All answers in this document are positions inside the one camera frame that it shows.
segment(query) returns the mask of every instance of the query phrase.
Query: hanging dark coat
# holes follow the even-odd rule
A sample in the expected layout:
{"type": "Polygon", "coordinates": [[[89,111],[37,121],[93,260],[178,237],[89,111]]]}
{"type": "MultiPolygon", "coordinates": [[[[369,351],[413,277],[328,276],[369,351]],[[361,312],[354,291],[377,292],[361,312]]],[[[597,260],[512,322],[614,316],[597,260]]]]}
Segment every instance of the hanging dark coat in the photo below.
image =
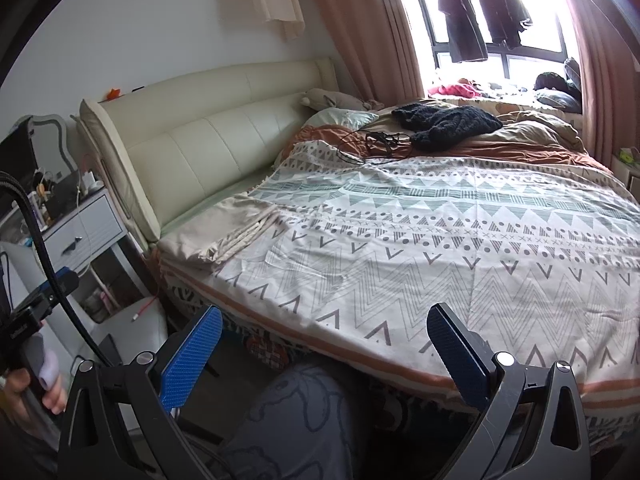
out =
{"type": "Polygon", "coordinates": [[[533,25],[533,20],[527,10],[527,7],[524,6],[522,0],[504,0],[507,4],[507,10],[511,15],[511,19],[517,23],[518,30],[523,32],[526,28],[529,28],[533,25]]]}
{"type": "Polygon", "coordinates": [[[511,18],[506,1],[480,0],[480,6],[492,41],[497,44],[504,41],[509,48],[520,46],[518,23],[511,18]]]}
{"type": "Polygon", "coordinates": [[[487,60],[486,44],[471,0],[438,0],[438,9],[446,17],[452,62],[487,60]]]}

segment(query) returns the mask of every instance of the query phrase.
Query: geometric pattern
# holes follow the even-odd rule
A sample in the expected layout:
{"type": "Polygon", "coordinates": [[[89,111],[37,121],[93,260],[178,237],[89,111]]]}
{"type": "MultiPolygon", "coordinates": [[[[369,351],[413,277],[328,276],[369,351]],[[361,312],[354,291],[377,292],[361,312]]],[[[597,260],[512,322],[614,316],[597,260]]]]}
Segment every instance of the geometric pattern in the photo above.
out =
{"type": "Polygon", "coordinates": [[[446,301],[495,351],[570,362],[590,440],[638,417],[640,207],[603,172],[452,157],[358,166],[314,141],[250,196],[281,206],[276,225],[215,275],[188,270],[245,317],[460,410],[425,329],[446,301]]]}

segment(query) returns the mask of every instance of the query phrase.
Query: patterned pants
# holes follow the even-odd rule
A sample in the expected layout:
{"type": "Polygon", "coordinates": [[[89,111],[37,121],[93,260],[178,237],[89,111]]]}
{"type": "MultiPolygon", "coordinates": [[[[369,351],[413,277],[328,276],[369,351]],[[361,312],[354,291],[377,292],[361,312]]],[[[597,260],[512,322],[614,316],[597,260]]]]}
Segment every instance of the patterned pants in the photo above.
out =
{"type": "Polygon", "coordinates": [[[239,480],[351,480],[371,427],[366,377],[312,355],[267,387],[220,455],[239,480]]]}

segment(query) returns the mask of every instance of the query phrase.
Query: brown blanket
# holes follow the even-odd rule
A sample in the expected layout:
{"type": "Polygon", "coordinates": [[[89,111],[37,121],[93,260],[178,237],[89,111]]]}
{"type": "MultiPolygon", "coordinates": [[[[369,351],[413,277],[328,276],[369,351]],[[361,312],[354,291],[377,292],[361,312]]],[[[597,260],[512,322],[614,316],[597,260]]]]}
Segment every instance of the brown blanket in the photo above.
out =
{"type": "MultiPolygon", "coordinates": [[[[324,140],[332,146],[339,146],[345,153],[352,155],[386,156],[386,149],[379,143],[371,143],[367,148],[364,140],[365,132],[354,132],[344,126],[319,126],[314,128],[306,126],[302,128],[282,150],[282,160],[289,156],[293,145],[306,140],[324,140]]],[[[536,144],[524,144],[520,142],[493,142],[485,140],[467,139],[442,153],[422,153],[407,142],[397,146],[392,150],[392,157],[396,159],[407,158],[408,156],[476,156],[480,158],[497,158],[500,160],[511,160],[513,162],[525,162],[527,164],[569,164],[571,166],[587,166],[611,172],[598,161],[585,153],[572,152],[562,146],[552,144],[540,146],[536,144]]]]}

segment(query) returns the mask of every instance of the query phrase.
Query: blue textured pad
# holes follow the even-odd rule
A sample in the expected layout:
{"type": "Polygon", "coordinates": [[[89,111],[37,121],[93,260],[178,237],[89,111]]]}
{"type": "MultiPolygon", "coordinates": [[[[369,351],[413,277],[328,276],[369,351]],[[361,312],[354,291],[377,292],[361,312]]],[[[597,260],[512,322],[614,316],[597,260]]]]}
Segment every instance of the blue textured pad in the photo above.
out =
{"type": "Polygon", "coordinates": [[[160,402],[165,410],[180,408],[187,401],[221,334],[222,314],[209,307],[162,375],[160,402]]]}
{"type": "MultiPolygon", "coordinates": [[[[468,343],[435,307],[427,314],[427,332],[462,399],[469,406],[484,410],[489,403],[489,377],[468,343]]],[[[469,332],[468,336],[473,337],[474,333],[469,332]]]]}

